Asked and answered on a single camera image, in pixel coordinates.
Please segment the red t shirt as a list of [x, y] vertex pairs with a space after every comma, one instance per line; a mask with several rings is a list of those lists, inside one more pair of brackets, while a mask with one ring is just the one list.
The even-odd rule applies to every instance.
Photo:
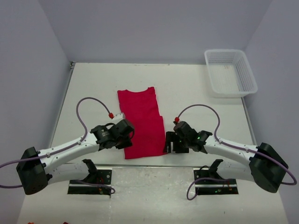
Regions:
[[141, 92], [118, 90], [117, 94], [121, 112], [135, 129], [133, 145], [124, 149], [125, 159], [164, 155], [164, 119], [159, 113], [155, 88]]

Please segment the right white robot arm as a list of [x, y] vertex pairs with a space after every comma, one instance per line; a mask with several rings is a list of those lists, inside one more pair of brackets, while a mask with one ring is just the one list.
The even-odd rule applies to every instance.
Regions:
[[211, 132], [191, 128], [186, 122], [177, 123], [166, 132], [164, 152], [194, 152], [219, 156], [203, 175], [201, 181], [240, 179], [255, 182], [263, 190], [276, 193], [288, 169], [285, 161], [269, 144], [242, 145], [216, 138]]

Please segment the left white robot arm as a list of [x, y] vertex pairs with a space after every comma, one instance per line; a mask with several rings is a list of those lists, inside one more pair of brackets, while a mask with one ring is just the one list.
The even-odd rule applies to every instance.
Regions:
[[116, 124], [96, 126], [84, 136], [54, 148], [26, 149], [16, 167], [25, 194], [35, 194], [50, 184], [63, 181], [102, 188], [104, 185], [92, 160], [83, 159], [78, 163], [72, 160], [103, 149], [130, 147], [134, 133], [133, 125], [121, 119]]

